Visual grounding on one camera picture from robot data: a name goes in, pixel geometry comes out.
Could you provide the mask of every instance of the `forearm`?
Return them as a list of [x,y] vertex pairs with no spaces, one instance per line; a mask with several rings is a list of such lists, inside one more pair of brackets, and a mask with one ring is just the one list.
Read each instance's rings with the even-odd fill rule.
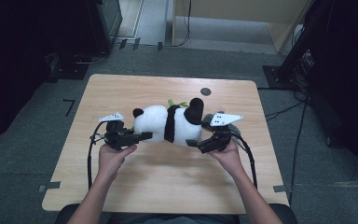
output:
[[282,223],[244,170],[231,176],[240,192],[243,206],[251,223]]
[[68,223],[98,223],[111,183],[98,176]]

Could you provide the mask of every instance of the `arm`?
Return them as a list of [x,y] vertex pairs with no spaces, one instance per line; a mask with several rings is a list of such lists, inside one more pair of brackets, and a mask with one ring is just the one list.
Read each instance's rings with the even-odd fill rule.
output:
[[98,223],[107,191],[116,179],[117,171],[124,162],[125,157],[135,149],[136,146],[130,146],[123,151],[115,151],[108,145],[101,146],[99,170],[94,184],[68,223]]
[[282,223],[243,169],[238,146],[231,140],[225,150],[209,152],[232,176],[251,223]]

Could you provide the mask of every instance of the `human hand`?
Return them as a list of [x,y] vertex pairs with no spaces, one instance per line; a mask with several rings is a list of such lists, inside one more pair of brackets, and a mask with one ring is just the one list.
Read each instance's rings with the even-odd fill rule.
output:
[[109,184],[117,177],[117,171],[123,164],[126,156],[130,155],[136,150],[136,145],[126,147],[121,151],[112,149],[107,144],[100,147],[99,155],[99,169],[97,177],[103,181],[107,181]]
[[237,143],[233,139],[230,140],[223,151],[215,150],[208,152],[208,154],[217,159],[230,175],[245,172],[241,163]]

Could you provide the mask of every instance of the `wooden table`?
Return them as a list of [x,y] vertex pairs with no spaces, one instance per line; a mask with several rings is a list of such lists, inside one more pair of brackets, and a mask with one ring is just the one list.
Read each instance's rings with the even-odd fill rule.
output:
[[[204,96],[202,88],[212,94]],[[189,102],[199,97],[205,103],[204,115],[216,111],[244,115],[234,124],[251,147],[260,193],[268,203],[288,204],[285,192],[275,192],[282,177],[256,85],[252,81],[183,77],[138,77],[93,75],[84,92],[68,133],[62,154],[51,178],[61,181],[59,189],[48,189],[43,208],[58,211],[70,203],[81,203],[88,191],[87,155],[90,136],[98,118],[122,114],[125,127],[133,123],[132,110],[149,105]],[[104,133],[104,125],[99,133]],[[212,134],[203,132],[202,137]],[[92,176],[98,170],[98,151],[92,151]],[[252,179],[247,154],[241,151],[243,166]],[[118,178],[108,192],[104,211],[244,214],[234,182],[219,162],[194,147],[179,147],[167,141],[140,143],[126,158]]]
[[[189,3],[190,0],[173,1],[173,44],[176,16],[187,17]],[[276,51],[281,52],[296,26],[302,22],[311,3],[312,0],[192,0],[191,17],[265,22]],[[194,31],[197,27],[190,25],[191,29]]]

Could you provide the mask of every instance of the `stuffed animal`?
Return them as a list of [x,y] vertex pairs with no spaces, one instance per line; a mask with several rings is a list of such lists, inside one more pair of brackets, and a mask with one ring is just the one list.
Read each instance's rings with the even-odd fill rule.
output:
[[151,132],[153,137],[145,142],[167,140],[179,146],[187,146],[186,139],[200,140],[203,101],[194,98],[188,108],[171,105],[151,105],[145,109],[133,110],[135,117],[133,129],[136,134]]

